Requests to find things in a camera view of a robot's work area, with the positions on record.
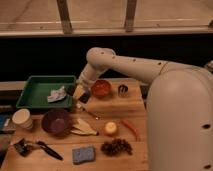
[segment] purple bowl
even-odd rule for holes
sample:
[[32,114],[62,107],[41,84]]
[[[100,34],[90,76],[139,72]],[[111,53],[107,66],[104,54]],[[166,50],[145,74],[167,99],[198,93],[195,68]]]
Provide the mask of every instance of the purple bowl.
[[50,134],[63,134],[70,125],[69,112],[65,109],[52,109],[42,118],[42,129]]

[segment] white cloth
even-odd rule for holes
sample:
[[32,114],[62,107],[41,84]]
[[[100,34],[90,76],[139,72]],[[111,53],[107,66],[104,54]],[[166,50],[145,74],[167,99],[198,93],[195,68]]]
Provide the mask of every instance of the white cloth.
[[50,94],[51,94],[50,96],[47,96],[47,101],[49,103],[62,100],[67,95],[64,86],[61,86],[61,88],[58,90],[51,90]]

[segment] orange bowl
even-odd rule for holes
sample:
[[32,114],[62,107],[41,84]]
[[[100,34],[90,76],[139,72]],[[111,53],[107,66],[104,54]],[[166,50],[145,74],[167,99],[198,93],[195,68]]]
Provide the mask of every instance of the orange bowl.
[[97,98],[107,96],[111,91],[111,84],[106,80],[97,80],[91,87],[91,93]]

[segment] black handle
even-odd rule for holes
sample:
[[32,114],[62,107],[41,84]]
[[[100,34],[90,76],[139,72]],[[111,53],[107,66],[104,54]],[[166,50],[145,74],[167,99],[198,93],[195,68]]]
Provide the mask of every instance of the black handle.
[[48,147],[44,142],[38,141],[37,144],[40,145],[40,147],[50,156],[52,156],[58,160],[63,160],[63,158],[57,152],[55,152],[53,149]]

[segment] plastic tray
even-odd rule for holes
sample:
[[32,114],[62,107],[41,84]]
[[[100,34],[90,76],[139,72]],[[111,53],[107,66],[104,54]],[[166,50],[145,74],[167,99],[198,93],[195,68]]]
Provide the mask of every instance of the plastic tray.
[[71,108],[72,96],[67,95],[65,99],[57,102],[47,102],[51,90],[57,90],[65,86],[67,90],[70,86],[75,86],[75,76],[31,76],[26,82],[24,90],[19,97],[16,107],[28,109],[51,109],[51,108]]

